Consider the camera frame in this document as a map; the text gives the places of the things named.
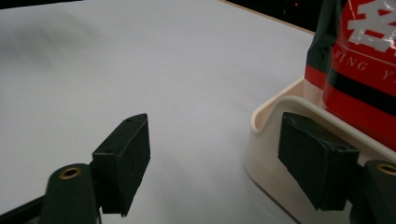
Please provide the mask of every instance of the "white plastic holder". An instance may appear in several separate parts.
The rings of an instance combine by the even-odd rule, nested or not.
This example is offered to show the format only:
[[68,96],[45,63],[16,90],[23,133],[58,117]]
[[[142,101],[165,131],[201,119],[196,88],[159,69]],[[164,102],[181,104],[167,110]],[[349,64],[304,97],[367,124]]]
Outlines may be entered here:
[[357,147],[358,163],[368,160],[396,162],[396,152],[303,98],[304,78],[260,105],[250,118],[245,165],[252,179],[294,220],[302,224],[349,224],[351,204],[343,211],[315,210],[298,183],[277,158],[281,116],[291,112],[307,116]]

